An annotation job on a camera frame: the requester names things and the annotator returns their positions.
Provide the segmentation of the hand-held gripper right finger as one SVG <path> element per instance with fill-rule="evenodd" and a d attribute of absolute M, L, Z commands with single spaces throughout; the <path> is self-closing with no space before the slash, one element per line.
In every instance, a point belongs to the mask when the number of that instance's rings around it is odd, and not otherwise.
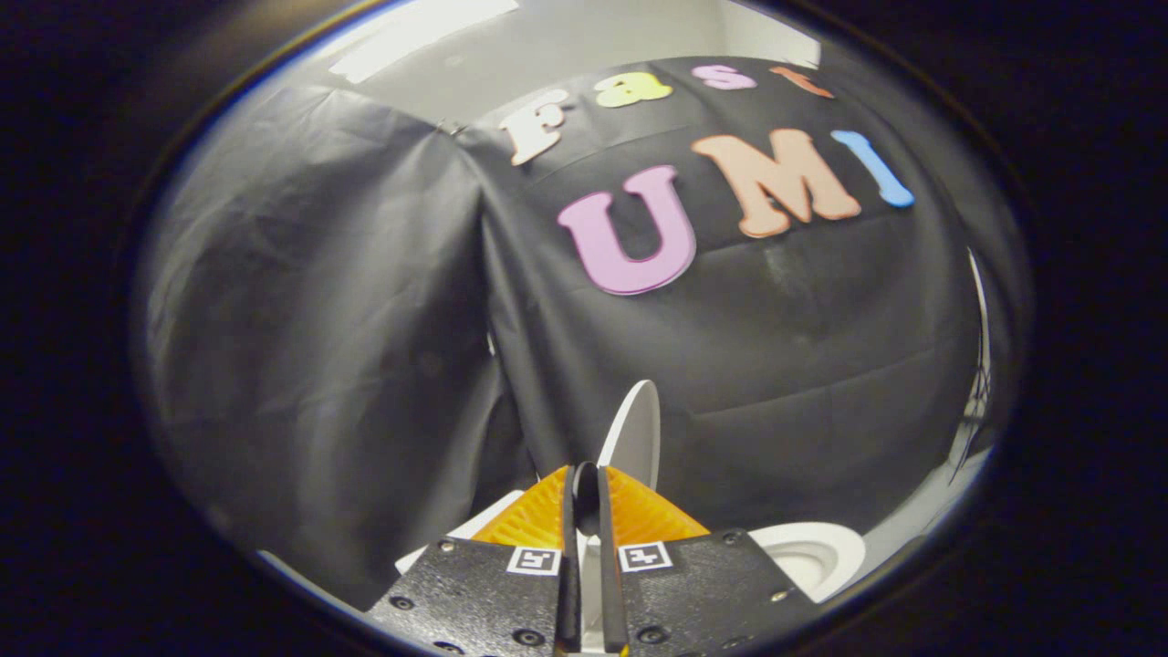
<path fill-rule="evenodd" d="M 598 469 L 602 639 L 621 656 L 788 646 L 820 610 L 742 528 L 709 531 L 616 466 Z"/>

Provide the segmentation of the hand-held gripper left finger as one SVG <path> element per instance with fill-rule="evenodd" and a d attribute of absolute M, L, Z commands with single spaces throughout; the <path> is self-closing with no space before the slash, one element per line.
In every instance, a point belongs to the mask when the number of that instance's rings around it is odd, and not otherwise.
<path fill-rule="evenodd" d="M 563 656 L 580 645 L 573 466 L 513 495 L 484 527 L 422 549 L 368 611 L 396 639 L 456 656 Z"/>

